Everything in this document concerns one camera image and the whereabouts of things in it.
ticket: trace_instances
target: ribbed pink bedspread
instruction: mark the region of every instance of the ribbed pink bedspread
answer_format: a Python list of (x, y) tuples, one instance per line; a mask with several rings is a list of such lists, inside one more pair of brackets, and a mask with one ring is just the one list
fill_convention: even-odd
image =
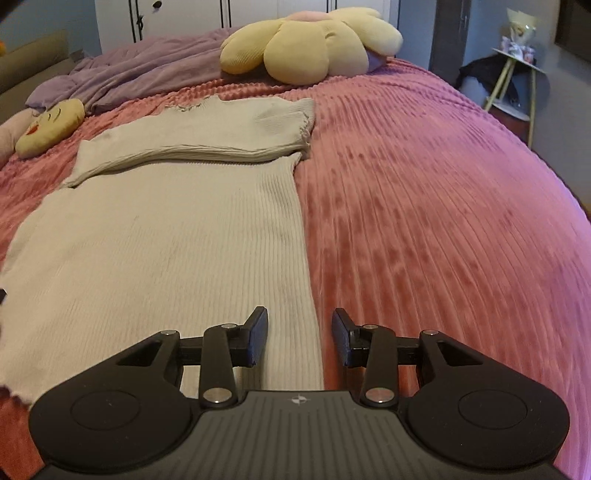
[[(406, 62), (286, 90), (210, 82), (135, 100), (35, 160), (11, 159), (0, 171), (0, 261), (20, 222), (70, 173), (81, 139), (211, 93), (310, 96), (311, 156), (295, 180), (326, 387), (343, 380), (330, 337), (336, 306), (402, 336), (440, 329), (560, 394), (571, 428), (557, 466), (591, 478), (591, 226), (569, 191), (493, 117)], [(41, 466), (26, 416), (0, 399), (0, 467), (14, 480)]]

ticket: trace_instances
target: white wardrobe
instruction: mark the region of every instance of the white wardrobe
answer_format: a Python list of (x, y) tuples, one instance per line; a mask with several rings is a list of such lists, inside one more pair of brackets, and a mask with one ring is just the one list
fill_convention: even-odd
[(395, 26), (399, 0), (95, 0), (103, 53), (148, 37), (198, 35), (302, 10), (371, 7)]

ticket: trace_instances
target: yellow flower pillow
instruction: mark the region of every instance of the yellow flower pillow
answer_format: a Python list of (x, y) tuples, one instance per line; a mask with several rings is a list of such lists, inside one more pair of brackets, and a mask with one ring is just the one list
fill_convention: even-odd
[(327, 75), (367, 73), (366, 48), (396, 55), (402, 35), (372, 8), (299, 12), (241, 28), (222, 44), (220, 65), (230, 74), (250, 72), (264, 62), (269, 75), (291, 85), (321, 82)]
[(84, 121), (84, 105), (76, 98), (64, 100), (42, 113), (18, 139), (20, 158), (36, 157), (69, 137)]

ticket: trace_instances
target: gray door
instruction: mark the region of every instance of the gray door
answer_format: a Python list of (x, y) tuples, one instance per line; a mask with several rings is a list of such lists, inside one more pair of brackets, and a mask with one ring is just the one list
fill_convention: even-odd
[(471, 0), (438, 0), (429, 70), (455, 84), (464, 62)]

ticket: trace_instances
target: purple blanket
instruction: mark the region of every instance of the purple blanket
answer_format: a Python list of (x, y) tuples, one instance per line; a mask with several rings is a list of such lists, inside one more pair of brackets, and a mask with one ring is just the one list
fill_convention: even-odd
[(218, 79), (220, 47), (232, 31), (220, 28), (194, 37), (148, 38), (84, 59), (69, 75), (39, 85), (27, 106), (45, 110), (61, 100), (78, 98), (86, 113), (93, 115), (131, 99)]

